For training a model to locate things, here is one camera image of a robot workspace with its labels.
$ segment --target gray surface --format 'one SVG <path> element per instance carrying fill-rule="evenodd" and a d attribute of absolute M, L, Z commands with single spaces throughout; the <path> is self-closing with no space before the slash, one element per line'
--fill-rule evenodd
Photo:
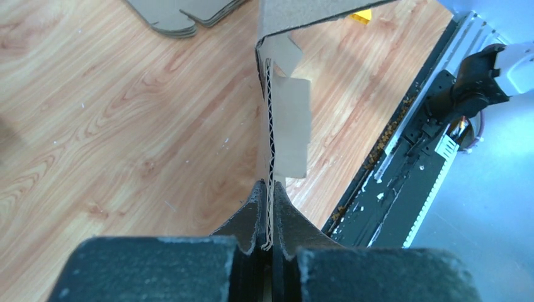
<path fill-rule="evenodd" d="M 459 256 L 484 301 L 534 301 L 534 93 L 487 108 L 483 138 L 458 154 L 411 247 Z"/>
<path fill-rule="evenodd" d="M 439 1 L 456 16 L 463 16 L 469 11 L 479 13 L 509 43 L 520 43 L 533 38 L 534 3 L 532 0 Z"/>
<path fill-rule="evenodd" d="M 442 251 L 303 247 L 297 263 L 303 302 L 480 301 L 464 264 Z"/>
<path fill-rule="evenodd" d="M 258 41 L 281 31 L 348 16 L 361 8 L 393 0 L 261 0 L 259 2 Z"/>

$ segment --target wood grain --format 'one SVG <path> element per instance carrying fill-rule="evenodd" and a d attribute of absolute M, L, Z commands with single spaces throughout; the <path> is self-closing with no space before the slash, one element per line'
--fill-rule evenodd
<path fill-rule="evenodd" d="M 43 301 L 93 235 L 206 235 L 255 179 L 257 1 L 187 40 L 122 1 L 0 6 L 0 301 Z M 321 226 L 450 20 L 435 1 L 296 31 L 313 87 L 309 176 Z"/>

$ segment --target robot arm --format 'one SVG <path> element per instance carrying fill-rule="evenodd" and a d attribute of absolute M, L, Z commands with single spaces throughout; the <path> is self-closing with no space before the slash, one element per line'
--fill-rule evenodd
<path fill-rule="evenodd" d="M 448 124 L 461 116 L 474 117 L 480 110 L 509 101 L 534 89 L 534 42 L 490 45 L 466 57 L 458 78 L 449 90 L 426 102 L 438 123 Z"/>

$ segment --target cable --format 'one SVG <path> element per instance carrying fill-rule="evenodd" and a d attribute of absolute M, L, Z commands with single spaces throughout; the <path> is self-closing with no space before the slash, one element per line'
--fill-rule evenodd
<path fill-rule="evenodd" d="M 480 127 L 479 127 L 479 132 L 477 133 L 477 135 L 475 136 L 475 139 L 473 139 L 473 142 L 471 142 L 467 147 L 463 148 L 461 151 L 464 151 L 464 152 L 470 152 L 470 150 L 472 150 L 472 148 L 480 141 L 483 140 L 482 138 L 482 134 L 484 134 L 484 124 L 485 124 L 485 118 L 484 118 L 484 110 L 481 110 L 480 111 Z"/>

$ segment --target corrugated cardboard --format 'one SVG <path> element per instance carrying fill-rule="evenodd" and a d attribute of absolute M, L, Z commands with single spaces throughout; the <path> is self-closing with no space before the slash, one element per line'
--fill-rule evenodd
<path fill-rule="evenodd" d="M 185 38 L 196 34 L 196 24 L 211 27 L 247 0 L 127 0 L 153 30 Z"/>
<path fill-rule="evenodd" d="M 286 32 L 344 18 L 392 0 L 260 0 L 256 61 L 263 89 L 258 177 L 267 185 L 267 241 L 272 246 L 273 188 L 286 177 L 305 177 L 310 142 L 310 83 L 293 79 L 302 51 Z M 274 73 L 278 66 L 286 77 Z"/>

